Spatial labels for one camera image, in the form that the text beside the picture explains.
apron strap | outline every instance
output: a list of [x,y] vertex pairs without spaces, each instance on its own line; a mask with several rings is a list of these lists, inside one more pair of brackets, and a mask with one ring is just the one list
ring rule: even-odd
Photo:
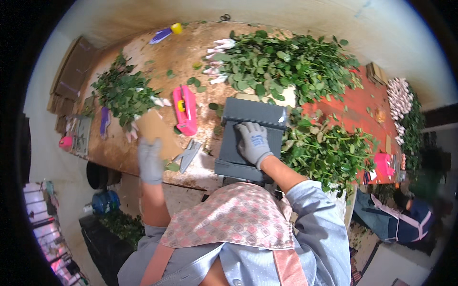
[[151,260],[148,263],[148,266],[145,269],[145,274],[143,274],[140,286],[149,286],[162,279],[165,267],[167,267],[174,250],[175,248],[158,244]]
[[281,286],[308,286],[299,256],[294,249],[274,250],[272,253]]

shirt sleeve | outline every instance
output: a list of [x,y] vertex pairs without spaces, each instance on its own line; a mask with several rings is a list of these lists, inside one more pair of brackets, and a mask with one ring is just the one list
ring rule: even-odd
[[313,251],[316,274],[327,285],[350,285],[350,253],[347,230],[337,207],[321,189],[321,183],[307,180],[286,194],[299,216],[297,241],[305,252]]

person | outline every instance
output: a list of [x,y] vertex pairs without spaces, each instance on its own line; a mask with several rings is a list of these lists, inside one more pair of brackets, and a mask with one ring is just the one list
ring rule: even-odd
[[[120,286],[349,285],[347,231],[321,189],[273,156],[267,130],[236,126],[239,151],[286,194],[234,183],[172,218],[162,190],[160,141],[138,147],[145,236],[118,272]],[[297,234],[289,223],[298,214]]]
[[400,190],[393,198],[401,210],[389,208],[373,194],[358,189],[352,219],[371,229],[383,242],[410,243],[423,239],[436,220],[428,203],[411,199]]

table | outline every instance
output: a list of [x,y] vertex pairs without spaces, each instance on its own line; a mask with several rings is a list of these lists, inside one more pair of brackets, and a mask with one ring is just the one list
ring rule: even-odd
[[[105,48],[96,57],[92,69],[83,83],[80,92],[82,100],[77,109],[81,110],[84,99],[91,96],[93,88],[90,85],[97,80],[98,74],[102,74],[110,67],[121,48],[127,59],[132,57],[128,64],[136,65],[133,73],[142,70],[146,77],[150,76],[152,80],[149,86],[154,89],[164,88],[161,96],[168,98],[171,102],[173,102],[172,90],[180,84],[186,84],[188,78],[196,77],[203,86],[207,87],[207,90],[203,93],[195,93],[196,102],[199,105],[197,112],[198,131],[192,138],[198,142],[206,143],[207,148],[212,150],[211,154],[213,156],[204,153],[201,149],[184,174],[165,171],[164,182],[187,188],[216,189],[220,186],[220,182],[218,182],[218,176],[214,174],[213,168],[214,160],[219,156],[222,135],[216,136],[213,134],[213,128],[220,124],[220,119],[213,110],[208,108],[208,104],[224,104],[226,98],[233,96],[237,91],[227,83],[210,85],[208,76],[201,74],[202,69],[194,70],[192,64],[202,62],[201,57],[207,54],[207,49],[214,47],[213,40],[227,38],[231,30],[235,30],[236,34],[248,34],[258,29],[265,29],[265,26],[257,28],[235,22],[208,22],[205,24],[195,22],[189,24],[182,34],[172,34],[155,45],[150,45],[148,42],[158,29],[129,37],[120,43]],[[292,36],[290,31],[282,31],[286,36]],[[152,64],[146,63],[150,60],[155,62]],[[172,79],[168,78],[166,76],[168,70],[172,70],[176,76]],[[307,112],[317,108],[327,114],[335,112],[340,118],[344,105],[348,105],[349,112],[344,115],[343,119],[346,127],[351,129],[351,125],[355,124],[356,127],[363,127],[368,133],[373,130],[373,134],[382,141],[380,148],[384,150],[385,134],[389,134],[392,138],[396,135],[393,121],[387,119],[384,125],[379,125],[367,114],[365,109],[366,106],[375,107],[376,104],[380,104],[389,114],[386,88],[381,87],[378,89],[374,84],[370,83],[365,77],[364,69],[361,70],[360,74],[363,75],[365,89],[352,91],[347,88],[345,103],[337,102],[333,99],[330,103],[325,100],[305,107]],[[191,90],[195,92],[196,88],[191,87]],[[101,107],[96,101],[96,113],[92,121],[86,159],[99,165],[138,176],[138,142],[128,143],[124,131],[119,126],[118,119],[113,117],[111,117],[111,125],[108,127],[108,138],[103,140],[99,135],[100,110]],[[171,128],[177,124],[173,107],[163,107],[159,110],[159,113],[163,116],[164,122]],[[186,148],[190,140],[189,137],[184,135],[176,135],[176,139],[183,148]],[[395,148],[392,148],[392,150],[399,151],[399,146],[395,145],[393,145]],[[388,178],[382,178],[383,183],[391,181]]]

glove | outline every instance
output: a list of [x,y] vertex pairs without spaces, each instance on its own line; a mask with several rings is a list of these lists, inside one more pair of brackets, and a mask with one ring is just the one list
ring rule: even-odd
[[242,141],[239,143],[240,153],[260,170],[261,162],[267,156],[273,155],[267,142],[267,129],[252,122],[242,122],[235,127],[242,134]]
[[159,157],[161,151],[161,140],[156,139],[152,145],[145,138],[140,139],[138,146],[138,167],[140,168],[140,179],[151,185],[162,183],[164,172],[164,161]]

